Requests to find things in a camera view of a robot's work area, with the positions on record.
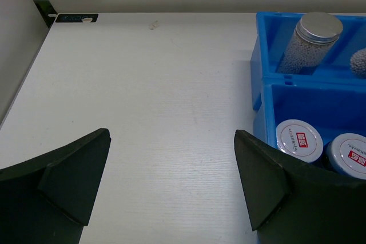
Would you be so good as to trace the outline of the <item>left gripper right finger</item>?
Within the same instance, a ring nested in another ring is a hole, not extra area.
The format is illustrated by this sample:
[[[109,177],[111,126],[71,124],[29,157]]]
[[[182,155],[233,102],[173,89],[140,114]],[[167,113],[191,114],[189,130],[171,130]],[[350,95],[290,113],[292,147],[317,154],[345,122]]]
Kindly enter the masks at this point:
[[[303,162],[237,130],[234,151],[260,243],[364,243],[365,181]]]

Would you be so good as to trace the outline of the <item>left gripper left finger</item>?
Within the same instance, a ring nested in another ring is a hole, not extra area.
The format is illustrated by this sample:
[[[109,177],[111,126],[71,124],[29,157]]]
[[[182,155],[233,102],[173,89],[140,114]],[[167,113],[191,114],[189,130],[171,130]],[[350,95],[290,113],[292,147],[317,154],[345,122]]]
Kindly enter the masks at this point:
[[[100,128],[1,169],[1,243],[79,243],[111,144]]]

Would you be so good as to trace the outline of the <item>white-lid dark jar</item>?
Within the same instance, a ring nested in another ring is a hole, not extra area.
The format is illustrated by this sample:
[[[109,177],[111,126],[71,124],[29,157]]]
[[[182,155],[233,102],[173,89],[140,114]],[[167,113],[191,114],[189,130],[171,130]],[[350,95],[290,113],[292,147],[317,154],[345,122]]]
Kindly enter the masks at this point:
[[[323,153],[323,139],[310,124],[288,119],[276,127],[277,148],[306,163],[317,162]]]
[[[365,137],[354,133],[338,135],[325,147],[327,165],[334,171],[365,180]]]

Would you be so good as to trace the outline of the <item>tall silver-lid bottle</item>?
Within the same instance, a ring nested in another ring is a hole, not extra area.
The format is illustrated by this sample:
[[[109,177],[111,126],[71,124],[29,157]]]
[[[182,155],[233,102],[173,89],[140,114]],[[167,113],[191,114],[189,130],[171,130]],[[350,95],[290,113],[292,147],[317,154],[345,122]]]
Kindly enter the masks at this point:
[[[350,59],[351,72],[358,78],[366,78],[366,48],[355,52]]]
[[[297,22],[277,72],[311,75],[343,32],[342,22],[324,12],[304,14]]]

